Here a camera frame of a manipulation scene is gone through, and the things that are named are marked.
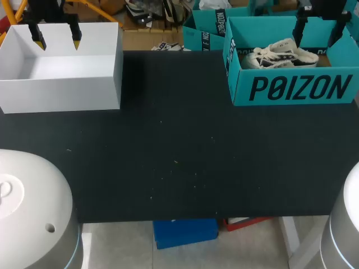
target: white table leg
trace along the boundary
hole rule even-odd
[[[287,247],[290,269],[304,269],[319,251],[321,234],[327,219],[328,216],[321,217],[301,244],[299,244],[298,233],[294,225],[293,217],[281,217],[279,219]]]

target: teal shoe box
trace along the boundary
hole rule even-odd
[[[354,40],[359,41],[359,1],[348,1],[345,10],[352,13],[352,19],[347,23],[347,28]]]
[[[241,69],[238,51],[265,48],[293,38],[295,17],[231,17],[227,21],[223,60],[231,99],[236,106],[351,103],[359,89],[359,48],[347,29],[327,48],[335,21],[313,17],[301,47],[326,53],[331,66]]]
[[[225,36],[225,26],[228,17],[251,16],[254,12],[254,0],[248,0],[246,7],[235,7],[220,10],[200,10],[199,0],[193,8],[196,27],[200,31]]]
[[[224,37],[197,30],[190,16],[183,24],[183,41],[190,50],[223,50]]]

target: screw hole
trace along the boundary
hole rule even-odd
[[[55,232],[55,226],[52,225],[51,223],[47,223],[45,225],[45,229],[46,231],[48,231],[49,233],[54,233]]]

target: red box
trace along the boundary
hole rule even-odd
[[[269,219],[272,219],[272,217],[250,217],[246,220],[242,220],[233,224],[228,224],[227,220],[223,219],[223,224],[228,231],[234,231]]]

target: white sneaker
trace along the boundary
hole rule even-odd
[[[291,38],[270,44],[265,49],[255,48],[241,62],[242,69],[311,68],[316,67],[318,55],[297,48]]]

